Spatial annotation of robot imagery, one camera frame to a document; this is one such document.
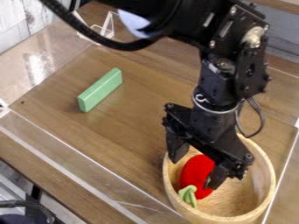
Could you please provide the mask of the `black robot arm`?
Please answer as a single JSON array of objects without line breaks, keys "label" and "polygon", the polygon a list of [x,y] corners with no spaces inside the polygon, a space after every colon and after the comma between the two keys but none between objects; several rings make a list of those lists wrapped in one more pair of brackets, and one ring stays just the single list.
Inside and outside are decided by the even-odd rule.
[{"label": "black robot arm", "polygon": [[268,24],[241,0],[97,0],[117,9],[132,42],[99,35],[57,0],[40,0],[58,18],[105,47],[137,51],[169,37],[200,51],[200,79],[192,107],[164,106],[168,158],[177,162],[189,148],[213,160],[204,185],[217,189],[225,179],[241,179],[255,161],[241,143],[239,125],[244,104],[255,103],[271,80],[264,61]]}]

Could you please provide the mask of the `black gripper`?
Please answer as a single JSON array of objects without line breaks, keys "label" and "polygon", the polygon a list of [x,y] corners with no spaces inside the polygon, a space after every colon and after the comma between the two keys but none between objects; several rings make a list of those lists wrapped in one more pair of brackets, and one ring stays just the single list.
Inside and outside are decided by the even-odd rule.
[{"label": "black gripper", "polygon": [[171,161],[176,164],[192,146],[216,164],[205,178],[204,189],[216,190],[227,177],[243,179],[255,158],[237,136],[233,114],[212,114],[173,103],[164,105],[164,111],[163,126]]}]

